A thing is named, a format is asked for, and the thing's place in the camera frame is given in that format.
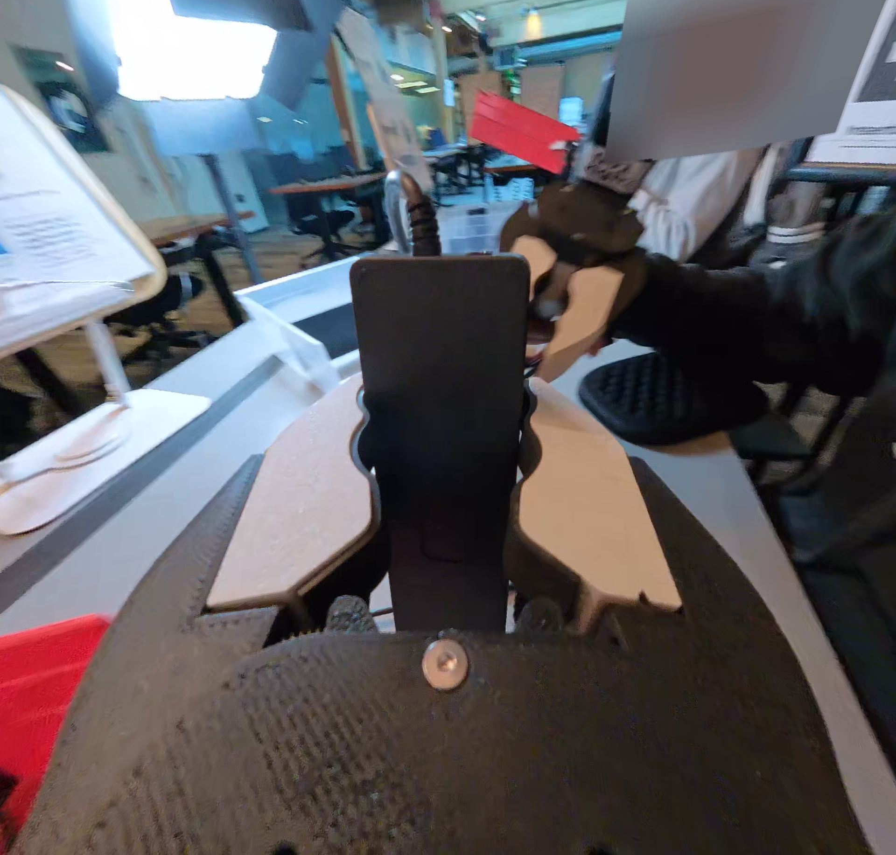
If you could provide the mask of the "black usb hub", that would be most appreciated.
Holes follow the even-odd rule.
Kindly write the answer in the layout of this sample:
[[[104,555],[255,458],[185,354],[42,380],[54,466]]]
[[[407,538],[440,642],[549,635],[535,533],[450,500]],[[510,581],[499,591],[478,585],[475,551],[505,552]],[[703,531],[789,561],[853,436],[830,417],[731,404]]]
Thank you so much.
[[[350,271],[399,632],[505,631],[530,284],[515,256],[371,257]]]

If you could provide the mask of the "wooden desk black legs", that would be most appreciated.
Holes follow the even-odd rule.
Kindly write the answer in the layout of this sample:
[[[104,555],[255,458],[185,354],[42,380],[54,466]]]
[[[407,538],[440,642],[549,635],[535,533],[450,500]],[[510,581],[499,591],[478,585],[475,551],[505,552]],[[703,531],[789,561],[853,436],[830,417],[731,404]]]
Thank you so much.
[[[386,177],[384,171],[366,172],[354,175],[343,174],[336,177],[328,177],[318,181],[293,181],[269,188],[268,192],[273,196],[285,199],[286,195],[294,193],[319,193],[321,197],[336,193],[356,193],[360,189],[375,187]]]

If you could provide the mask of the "black office chair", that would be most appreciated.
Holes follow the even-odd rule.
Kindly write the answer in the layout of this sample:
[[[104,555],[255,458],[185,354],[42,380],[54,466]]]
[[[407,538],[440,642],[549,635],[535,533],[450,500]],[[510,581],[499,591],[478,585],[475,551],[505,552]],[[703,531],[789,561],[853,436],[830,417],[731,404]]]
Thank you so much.
[[[319,193],[294,193],[285,197],[288,229],[297,236],[311,236],[320,241],[313,253],[325,263],[351,257],[365,251],[364,243],[348,243],[342,232],[354,221],[352,211],[326,209]]]

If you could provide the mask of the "framed black white marker sign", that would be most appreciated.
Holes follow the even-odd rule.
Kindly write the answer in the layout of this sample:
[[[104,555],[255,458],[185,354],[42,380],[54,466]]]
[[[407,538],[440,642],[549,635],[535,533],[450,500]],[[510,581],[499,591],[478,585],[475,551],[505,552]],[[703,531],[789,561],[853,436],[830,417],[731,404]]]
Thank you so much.
[[[895,166],[895,0],[886,0],[834,133],[812,141],[809,164]]]

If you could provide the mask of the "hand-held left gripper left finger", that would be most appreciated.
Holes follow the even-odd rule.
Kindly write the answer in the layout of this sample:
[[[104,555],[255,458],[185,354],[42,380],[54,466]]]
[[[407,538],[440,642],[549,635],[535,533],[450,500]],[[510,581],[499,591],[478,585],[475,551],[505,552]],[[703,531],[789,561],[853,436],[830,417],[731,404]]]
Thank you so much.
[[[210,614],[284,609],[322,627],[331,603],[369,603],[390,546],[374,471],[362,461],[369,416],[350,377],[265,451],[206,600]]]

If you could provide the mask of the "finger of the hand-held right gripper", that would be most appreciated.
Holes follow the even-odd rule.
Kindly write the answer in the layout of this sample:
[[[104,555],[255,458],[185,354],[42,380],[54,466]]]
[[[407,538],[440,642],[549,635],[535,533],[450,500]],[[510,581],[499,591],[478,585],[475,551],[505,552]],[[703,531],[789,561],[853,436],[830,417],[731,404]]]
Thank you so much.
[[[529,298],[535,299],[539,280],[549,277],[557,260],[556,252],[548,243],[534,235],[523,235],[514,240],[510,252],[525,259],[530,271]]]

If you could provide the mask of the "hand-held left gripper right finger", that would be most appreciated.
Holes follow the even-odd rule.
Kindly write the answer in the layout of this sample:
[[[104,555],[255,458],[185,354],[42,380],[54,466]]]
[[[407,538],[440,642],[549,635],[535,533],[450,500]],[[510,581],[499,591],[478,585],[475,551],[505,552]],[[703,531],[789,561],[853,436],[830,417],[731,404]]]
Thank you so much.
[[[525,393],[504,545],[504,570],[516,591],[529,602],[553,602],[581,634],[616,606],[681,611],[622,446],[545,381],[528,379]]]

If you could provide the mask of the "red plastic crate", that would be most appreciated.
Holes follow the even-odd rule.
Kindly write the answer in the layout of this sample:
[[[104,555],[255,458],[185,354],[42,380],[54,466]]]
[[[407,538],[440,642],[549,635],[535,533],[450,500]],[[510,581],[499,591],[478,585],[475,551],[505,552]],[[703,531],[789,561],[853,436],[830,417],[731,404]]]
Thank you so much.
[[[468,135],[552,174],[564,170],[568,145],[581,138],[575,127],[483,90],[476,94]]]

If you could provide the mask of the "red open-front bin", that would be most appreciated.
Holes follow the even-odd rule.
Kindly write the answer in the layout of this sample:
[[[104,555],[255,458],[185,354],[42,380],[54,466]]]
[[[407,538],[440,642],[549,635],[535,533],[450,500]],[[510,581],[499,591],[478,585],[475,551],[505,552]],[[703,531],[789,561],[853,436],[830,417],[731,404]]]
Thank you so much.
[[[111,625],[91,614],[1,637],[1,852],[24,827],[63,719]]]

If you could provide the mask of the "person's right forearm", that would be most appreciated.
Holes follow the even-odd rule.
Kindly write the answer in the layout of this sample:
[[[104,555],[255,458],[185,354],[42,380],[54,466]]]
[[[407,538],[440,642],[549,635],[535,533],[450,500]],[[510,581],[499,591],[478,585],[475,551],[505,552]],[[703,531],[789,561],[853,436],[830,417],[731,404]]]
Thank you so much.
[[[863,395],[894,370],[894,208],[857,215],[781,267],[708,269],[641,255],[608,335],[679,367]]]

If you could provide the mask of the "black round textured pad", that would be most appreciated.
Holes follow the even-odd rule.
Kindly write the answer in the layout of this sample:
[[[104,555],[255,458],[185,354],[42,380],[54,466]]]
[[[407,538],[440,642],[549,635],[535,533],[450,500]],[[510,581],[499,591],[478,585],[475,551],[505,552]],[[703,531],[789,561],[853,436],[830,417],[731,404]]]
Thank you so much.
[[[638,355],[592,370],[578,386],[584,408],[638,446],[671,446],[760,420],[769,411],[754,382]]]

